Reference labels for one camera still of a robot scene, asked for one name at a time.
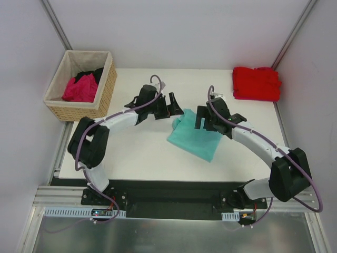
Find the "teal t shirt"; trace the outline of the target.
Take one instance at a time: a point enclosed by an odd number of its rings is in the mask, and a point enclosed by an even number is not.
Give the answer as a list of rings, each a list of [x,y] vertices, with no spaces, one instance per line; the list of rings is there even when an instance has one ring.
[[[184,109],[184,114],[172,122],[172,133],[167,141],[188,153],[211,162],[222,135],[205,129],[195,129],[196,113]]]

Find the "wicker laundry basket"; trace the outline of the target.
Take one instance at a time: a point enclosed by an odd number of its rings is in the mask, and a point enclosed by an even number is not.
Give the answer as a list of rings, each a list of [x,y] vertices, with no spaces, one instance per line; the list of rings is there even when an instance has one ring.
[[[62,100],[67,83],[72,77],[79,72],[99,68],[103,72],[92,103]],[[79,121],[84,116],[101,118],[107,115],[116,79],[117,72],[109,51],[67,50],[45,93],[44,103],[60,121]]]

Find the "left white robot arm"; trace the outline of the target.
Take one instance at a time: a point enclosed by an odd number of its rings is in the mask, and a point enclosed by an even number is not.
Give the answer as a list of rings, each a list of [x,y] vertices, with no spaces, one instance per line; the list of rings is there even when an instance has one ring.
[[[74,159],[76,171],[82,171],[87,181],[81,203],[83,205],[107,205],[114,201],[109,188],[109,179],[103,168],[109,136],[128,127],[140,124],[152,114],[155,119],[167,119],[182,115],[174,93],[169,93],[170,103],[162,89],[146,84],[133,100],[124,105],[119,113],[105,118],[83,117],[77,124],[67,151]]]

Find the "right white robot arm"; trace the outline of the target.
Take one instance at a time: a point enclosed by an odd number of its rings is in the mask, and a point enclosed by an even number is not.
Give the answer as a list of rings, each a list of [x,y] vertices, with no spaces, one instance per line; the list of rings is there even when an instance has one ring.
[[[222,98],[212,97],[205,106],[197,107],[195,128],[218,132],[257,155],[270,168],[270,176],[249,180],[227,197],[233,208],[249,208],[257,199],[275,197],[287,202],[310,186],[311,173],[305,152],[273,144],[258,134],[247,119],[231,114]]]

